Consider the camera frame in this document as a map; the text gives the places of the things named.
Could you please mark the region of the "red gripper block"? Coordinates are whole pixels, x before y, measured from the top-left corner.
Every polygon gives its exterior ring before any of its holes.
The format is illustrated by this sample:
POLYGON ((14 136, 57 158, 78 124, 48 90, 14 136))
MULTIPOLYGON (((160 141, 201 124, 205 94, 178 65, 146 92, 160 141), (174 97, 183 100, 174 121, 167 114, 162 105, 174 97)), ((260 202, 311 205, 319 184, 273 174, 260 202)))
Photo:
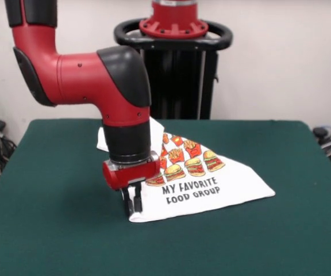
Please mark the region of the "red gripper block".
POLYGON ((155 151, 151 151, 147 160, 131 165, 115 164, 111 160, 106 160, 102 167, 108 186, 113 190, 121 190, 126 216, 130 217, 133 214, 133 204, 134 211, 141 213, 143 211, 141 183, 135 184, 133 202, 127 187, 135 182, 142 182, 157 176, 160 173, 159 155, 155 151))

